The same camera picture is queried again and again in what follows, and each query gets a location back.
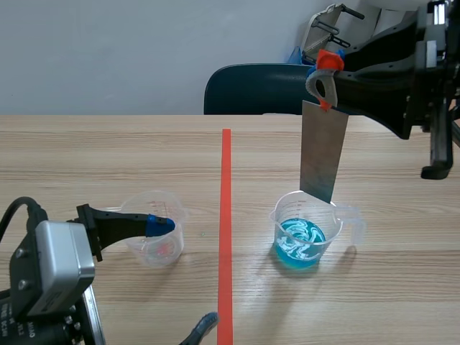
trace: measuring cup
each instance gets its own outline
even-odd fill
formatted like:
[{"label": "measuring cup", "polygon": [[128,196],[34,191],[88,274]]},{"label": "measuring cup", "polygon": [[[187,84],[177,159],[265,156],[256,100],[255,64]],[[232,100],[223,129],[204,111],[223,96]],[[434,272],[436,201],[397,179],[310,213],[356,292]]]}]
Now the measuring cup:
[{"label": "measuring cup", "polygon": [[325,203],[301,190],[284,195],[270,214],[275,224],[274,247],[288,266],[310,267],[343,228],[351,229],[351,243],[362,242],[367,228],[358,208]]},{"label": "measuring cup", "polygon": [[174,194],[151,190],[128,199],[119,208],[107,208],[122,213],[145,213],[172,219],[175,229],[159,237],[133,237],[124,242],[128,248],[150,267],[168,265],[178,259],[184,249],[183,226],[188,212]]}]

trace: wood grain surface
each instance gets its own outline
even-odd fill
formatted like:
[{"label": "wood grain surface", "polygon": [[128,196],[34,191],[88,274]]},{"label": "wood grain surface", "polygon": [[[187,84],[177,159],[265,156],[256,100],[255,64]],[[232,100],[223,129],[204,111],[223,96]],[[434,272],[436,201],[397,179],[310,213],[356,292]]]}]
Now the wood grain surface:
[{"label": "wood grain surface", "polygon": [[[460,167],[421,180],[429,137],[416,129],[402,141],[350,117],[333,201],[361,208],[366,239],[355,250],[341,235],[307,272],[279,264],[268,220],[298,189],[300,116],[0,116],[0,209],[32,196],[66,220],[82,203],[175,193],[190,211],[177,264],[146,268],[116,244],[96,265],[94,290],[108,344],[178,344],[217,309],[224,127],[233,134],[235,344],[460,344]],[[25,219],[21,210],[0,244],[0,290]],[[215,343],[213,331],[202,344]]]}]

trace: clear plastic cup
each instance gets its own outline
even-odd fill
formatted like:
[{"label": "clear plastic cup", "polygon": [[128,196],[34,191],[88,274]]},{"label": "clear plastic cup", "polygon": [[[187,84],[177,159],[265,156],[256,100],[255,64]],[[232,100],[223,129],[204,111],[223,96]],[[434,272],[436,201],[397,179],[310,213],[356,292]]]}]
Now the clear plastic cup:
[{"label": "clear plastic cup", "polygon": [[329,244],[344,228],[351,243],[360,244],[367,228],[356,207],[325,203],[301,190],[284,195],[270,214],[275,223],[274,247],[290,267],[310,267],[319,262]]},{"label": "clear plastic cup", "polygon": [[122,213],[145,213],[172,219],[175,229],[159,237],[133,237],[124,242],[128,248],[150,267],[161,267],[176,261],[184,249],[183,227],[188,212],[172,193],[151,190],[128,199],[120,208],[108,208]]}]

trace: cup handle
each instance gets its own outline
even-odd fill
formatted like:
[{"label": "cup handle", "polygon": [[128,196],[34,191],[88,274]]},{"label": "cup handle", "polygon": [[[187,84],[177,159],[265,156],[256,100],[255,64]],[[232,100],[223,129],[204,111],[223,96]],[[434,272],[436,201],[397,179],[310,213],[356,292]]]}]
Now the cup handle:
[{"label": "cup handle", "polygon": [[346,219],[344,224],[351,227],[350,242],[353,246],[358,246],[364,241],[364,233],[367,229],[367,223],[364,219]]},{"label": "cup handle", "polygon": [[337,206],[333,211],[335,219],[341,221],[344,226],[351,227],[352,245],[356,246],[363,242],[367,223],[361,218],[361,212],[357,207]]}]

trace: blue water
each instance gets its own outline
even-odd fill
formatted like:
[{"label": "blue water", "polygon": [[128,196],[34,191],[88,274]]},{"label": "blue water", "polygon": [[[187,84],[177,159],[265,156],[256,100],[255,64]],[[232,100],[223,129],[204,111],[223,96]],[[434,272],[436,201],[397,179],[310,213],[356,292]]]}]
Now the blue water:
[{"label": "blue water", "polygon": [[[319,226],[306,219],[288,219],[281,223],[281,227],[296,239],[313,243],[324,242],[326,240]],[[317,253],[321,253],[323,246],[311,246],[309,244],[300,243],[291,239],[283,231],[278,229],[275,239],[275,250],[280,259],[287,266],[305,268],[319,261],[321,256],[313,260],[308,260],[308,258],[314,257]]]}]

